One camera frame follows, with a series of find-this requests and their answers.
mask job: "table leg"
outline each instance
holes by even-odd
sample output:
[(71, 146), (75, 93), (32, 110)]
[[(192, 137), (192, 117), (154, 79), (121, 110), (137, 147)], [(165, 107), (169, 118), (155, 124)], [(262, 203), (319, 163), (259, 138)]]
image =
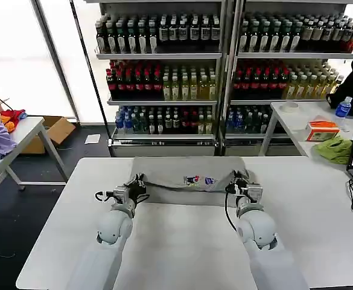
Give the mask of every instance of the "table leg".
[(273, 132), (275, 126), (277, 125), (277, 116), (276, 113), (273, 111), (272, 117), (270, 118), (269, 125), (267, 126), (267, 130), (265, 133), (265, 137), (263, 138), (261, 149), (259, 150), (258, 156), (265, 156), (267, 152), (267, 148), (269, 147), (270, 140), (272, 139)]
[(61, 173), (61, 176), (65, 182), (69, 180), (69, 175), (67, 174), (65, 170), (65, 166), (63, 165), (62, 159), (60, 155), (58, 155), (58, 152), (56, 151), (56, 148), (54, 148), (45, 128), (41, 125), (40, 131), (38, 133), (39, 138), (42, 140), (43, 145), (45, 146), (46, 150), (48, 151), (50, 157), (56, 162), (56, 166)]

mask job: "orange box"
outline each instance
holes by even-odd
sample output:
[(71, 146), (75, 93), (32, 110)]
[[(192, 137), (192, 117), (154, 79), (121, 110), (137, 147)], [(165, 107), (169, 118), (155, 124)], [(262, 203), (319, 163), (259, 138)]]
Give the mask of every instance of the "orange box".
[(307, 133), (307, 141), (325, 141), (331, 139), (340, 132), (336, 123), (330, 121), (311, 121), (308, 122), (305, 131)]

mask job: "water bottle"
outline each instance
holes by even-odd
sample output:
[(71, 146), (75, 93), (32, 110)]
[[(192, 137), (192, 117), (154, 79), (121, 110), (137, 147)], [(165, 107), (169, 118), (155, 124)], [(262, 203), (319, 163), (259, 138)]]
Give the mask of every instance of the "water bottle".
[(345, 97), (345, 100), (343, 100), (338, 105), (335, 112), (335, 123), (344, 132), (349, 132), (349, 129), (345, 126), (345, 117), (348, 115), (349, 110), (352, 107), (351, 101), (352, 101), (351, 97)]

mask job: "gray cloth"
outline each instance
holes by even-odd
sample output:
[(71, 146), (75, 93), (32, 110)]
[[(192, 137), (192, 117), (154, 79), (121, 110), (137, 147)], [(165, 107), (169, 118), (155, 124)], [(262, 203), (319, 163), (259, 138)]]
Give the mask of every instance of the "gray cloth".
[(249, 179), (240, 157), (136, 157), (131, 178), (144, 174), (150, 202), (223, 205), (224, 189), (234, 180), (234, 170)]

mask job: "floor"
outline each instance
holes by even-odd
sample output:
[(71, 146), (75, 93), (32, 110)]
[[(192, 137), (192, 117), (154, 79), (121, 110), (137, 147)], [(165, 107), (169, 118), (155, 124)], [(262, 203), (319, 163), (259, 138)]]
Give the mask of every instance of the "floor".
[[(84, 144), (89, 134), (101, 134), (98, 144)], [(57, 151), (71, 173), (82, 157), (108, 157), (102, 126), (77, 128)], [(11, 165), (23, 181), (61, 181), (48, 155), (19, 156)], [(15, 281), (56, 204), (62, 186), (29, 186), (19, 192), (7, 178), (0, 185), (0, 290), (16, 289)]]

